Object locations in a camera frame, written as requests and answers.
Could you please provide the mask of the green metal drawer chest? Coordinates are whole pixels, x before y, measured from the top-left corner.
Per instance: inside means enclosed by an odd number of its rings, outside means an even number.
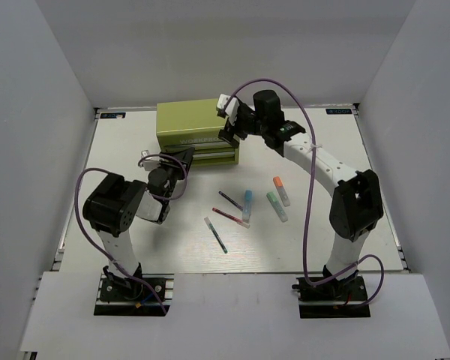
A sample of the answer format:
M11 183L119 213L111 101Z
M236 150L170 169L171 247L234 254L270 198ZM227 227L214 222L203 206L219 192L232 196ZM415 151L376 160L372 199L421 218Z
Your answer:
M218 99L159 103L156 137L162 152L194 148L192 165L210 167L237 164L239 149L218 137L226 120L217 115Z

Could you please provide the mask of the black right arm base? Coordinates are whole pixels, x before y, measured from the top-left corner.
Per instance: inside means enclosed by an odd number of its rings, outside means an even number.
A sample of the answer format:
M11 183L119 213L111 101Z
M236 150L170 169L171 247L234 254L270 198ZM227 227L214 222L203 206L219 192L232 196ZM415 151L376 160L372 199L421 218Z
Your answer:
M298 295L301 319L359 319L371 316L363 277L347 282L333 280L313 287L297 277L292 290Z

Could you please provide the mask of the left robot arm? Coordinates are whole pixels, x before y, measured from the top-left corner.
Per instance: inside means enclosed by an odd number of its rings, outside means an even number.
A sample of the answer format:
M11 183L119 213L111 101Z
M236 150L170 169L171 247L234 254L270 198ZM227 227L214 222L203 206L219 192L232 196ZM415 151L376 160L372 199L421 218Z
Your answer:
M118 291L126 299L143 292L142 270L131 243L130 227L135 218L162 224L170 203L184 194L176 185L187 185L195 149L176 152L142 153L137 166L147 172L147 180L128 181L123 175L107 172L82 207L82 218L98 234L109 261L105 274L118 278Z

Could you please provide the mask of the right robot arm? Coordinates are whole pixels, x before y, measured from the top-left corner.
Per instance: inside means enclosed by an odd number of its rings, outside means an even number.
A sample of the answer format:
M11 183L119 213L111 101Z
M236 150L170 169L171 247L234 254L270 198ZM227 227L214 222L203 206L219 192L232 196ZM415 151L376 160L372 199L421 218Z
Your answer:
M378 176L371 169L347 166L314 144L311 130L286 119L275 91L258 91L253 104L220 95L217 114L226 124L218 136L234 148L249 135L262 137L270 149L307 171L312 183L329 193L335 237L323 269L323 288L329 297L341 299L351 289L349 278L356 275L365 239L384 215Z

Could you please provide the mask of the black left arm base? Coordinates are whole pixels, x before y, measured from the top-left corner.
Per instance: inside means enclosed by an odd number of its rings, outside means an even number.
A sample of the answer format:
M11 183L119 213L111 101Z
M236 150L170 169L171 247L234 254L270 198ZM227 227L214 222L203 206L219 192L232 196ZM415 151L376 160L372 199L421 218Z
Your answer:
M144 275L158 294L168 311L172 304L174 276ZM109 317L164 317L159 302L146 286L139 284L137 290L121 289L114 285L104 274L100 277L94 305L95 316Z

